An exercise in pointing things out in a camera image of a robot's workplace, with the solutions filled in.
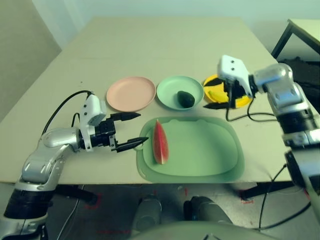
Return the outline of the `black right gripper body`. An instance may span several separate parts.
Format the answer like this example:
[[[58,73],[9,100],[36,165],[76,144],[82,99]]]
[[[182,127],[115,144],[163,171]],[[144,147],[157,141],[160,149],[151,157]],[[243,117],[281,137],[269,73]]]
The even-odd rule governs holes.
[[[236,100],[244,96],[244,88],[238,81],[224,82],[224,91],[229,100]]]

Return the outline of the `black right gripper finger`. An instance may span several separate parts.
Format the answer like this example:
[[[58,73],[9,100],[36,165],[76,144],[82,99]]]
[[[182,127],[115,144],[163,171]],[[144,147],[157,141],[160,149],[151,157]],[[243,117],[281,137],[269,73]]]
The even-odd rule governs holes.
[[[203,106],[206,109],[220,110],[220,109],[236,109],[236,105],[231,102],[210,102]]]
[[[204,84],[205,87],[213,87],[222,84],[224,81],[220,78],[214,78],[209,80],[207,83]]]

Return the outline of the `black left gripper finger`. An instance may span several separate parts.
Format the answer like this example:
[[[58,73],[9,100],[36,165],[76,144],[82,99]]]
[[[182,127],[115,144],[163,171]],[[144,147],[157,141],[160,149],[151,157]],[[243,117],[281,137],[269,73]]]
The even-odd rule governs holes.
[[[118,112],[111,114],[109,118],[113,121],[128,121],[140,116],[137,112]]]
[[[148,137],[136,137],[136,138],[129,139],[125,143],[117,144],[116,152],[120,153],[123,151],[134,149],[135,147],[143,144],[148,139],[149,139]]]

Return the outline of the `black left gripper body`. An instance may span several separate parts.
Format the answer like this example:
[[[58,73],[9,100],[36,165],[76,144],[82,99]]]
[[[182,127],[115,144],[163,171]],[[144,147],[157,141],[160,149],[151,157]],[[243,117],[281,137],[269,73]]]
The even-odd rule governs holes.
[[[94,128],[94,133],[90,135],[91,146],[94,147],[110,147],[115,150],[116,143],[116,129],[112,119],[106,119],[99,123]]]

